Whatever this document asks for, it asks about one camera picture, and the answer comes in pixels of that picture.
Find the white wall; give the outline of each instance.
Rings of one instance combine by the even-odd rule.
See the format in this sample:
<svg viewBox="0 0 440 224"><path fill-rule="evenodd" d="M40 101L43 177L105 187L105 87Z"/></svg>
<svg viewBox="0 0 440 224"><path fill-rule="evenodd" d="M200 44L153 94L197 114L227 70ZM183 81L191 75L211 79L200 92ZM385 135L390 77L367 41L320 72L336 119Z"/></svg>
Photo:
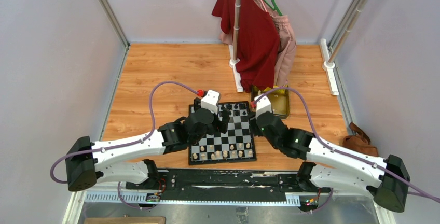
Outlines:
<svg viewBox="0 0 440 224"><path fill-rule="evenodd" d="M218 41L217 0L108 0L132 42ZM276 0L301 43L330 39L352 0Z"/></svg>
<svg viewBox="0 0 440 224"><path fill-rule="evenodd" d="M355 122L440 197L440 0L370 0L337 66ZM397 223L438 223L440 204L408 196Z"/></svg>
<svg viewBox="0 0 440 224"><path fill-rule="evenodd" d="M0 223L61 223L49 168L99 137L122 45L98 0L0 0L0 40Z"/></svg>

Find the shirt sleeve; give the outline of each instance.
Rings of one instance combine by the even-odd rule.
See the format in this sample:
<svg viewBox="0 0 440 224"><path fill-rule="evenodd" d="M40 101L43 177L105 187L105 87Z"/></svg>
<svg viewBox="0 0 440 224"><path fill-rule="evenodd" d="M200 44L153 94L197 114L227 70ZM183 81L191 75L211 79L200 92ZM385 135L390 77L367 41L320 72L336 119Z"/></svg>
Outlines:
<svg viewBox="0 0 440 224"><path fill-rule="evenodd" d="M212 15L215 17L221 17L220 28L225 34L229 34L231 31L231 18L229 11L230 0L217 0L212 10Z"/></svg>

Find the perforated metal strip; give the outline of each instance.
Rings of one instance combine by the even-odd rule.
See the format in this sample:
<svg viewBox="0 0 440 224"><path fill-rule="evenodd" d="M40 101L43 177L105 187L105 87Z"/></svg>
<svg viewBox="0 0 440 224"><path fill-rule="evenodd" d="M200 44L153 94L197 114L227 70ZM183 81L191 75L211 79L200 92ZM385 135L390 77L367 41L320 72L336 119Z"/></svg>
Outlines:
<svg viewBox="0 0 440 224"><path fill-rule="evenodd" d="M123 192L123 199L127 203L149 203L154 201L146 201L146 193L142 192ZM87 191L85 202L110 202L119 203L117 192L113 191ZM234 205L234 206L291 206L299 207L299 196L286 195L284 202L247 202L247 201L180 201L180 200L160 200L160 204L184 204L184 205Z"/></svg>

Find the wooden floor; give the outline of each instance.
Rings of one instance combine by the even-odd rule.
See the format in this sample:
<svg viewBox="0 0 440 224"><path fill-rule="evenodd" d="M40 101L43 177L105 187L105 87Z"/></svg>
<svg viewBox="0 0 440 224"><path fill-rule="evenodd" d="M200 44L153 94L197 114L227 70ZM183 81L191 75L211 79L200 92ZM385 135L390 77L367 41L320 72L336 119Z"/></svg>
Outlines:
<svg viewBox="0 0 440 224"><path fill-rule="evenodd" d="M228 66L229 49L223 44L132 44L108 118L103 140L114 140L150 131L148 96L164 80L175 80L198 90L219 92L222 102L248 101L247 93L237 93ZM290 86L298 90L309 105L320 136L339 144L347 134L338 100L330 95L318 45L299 45ZM176 85L163 85L154 94L156 128L188 115L194 94ZM289 127L311 131L304 107L291 94ZM213 168L240 170L297 170L302 161L273 149L262 137L255 139L257 161L188 165L188 150L149 157L158 167Z"/></svg>

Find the gray floor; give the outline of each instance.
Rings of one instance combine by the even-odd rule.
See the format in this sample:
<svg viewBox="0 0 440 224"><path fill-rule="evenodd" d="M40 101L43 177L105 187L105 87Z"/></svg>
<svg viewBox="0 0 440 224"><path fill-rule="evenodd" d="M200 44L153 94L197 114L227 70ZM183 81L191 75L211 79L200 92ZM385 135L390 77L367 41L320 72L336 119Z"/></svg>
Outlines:
<svg viewBox="0 0 440 224"><path fill-rule="evenodd" d="M120 203L85 203L79 223L87 217L165 216L167 224L199 223L325 223L379 224L371 200L364 197L334 197L321 211L313 215L299 214L296 207L269 206L205 206L158 205L149 211L131 209Z"/></svg>

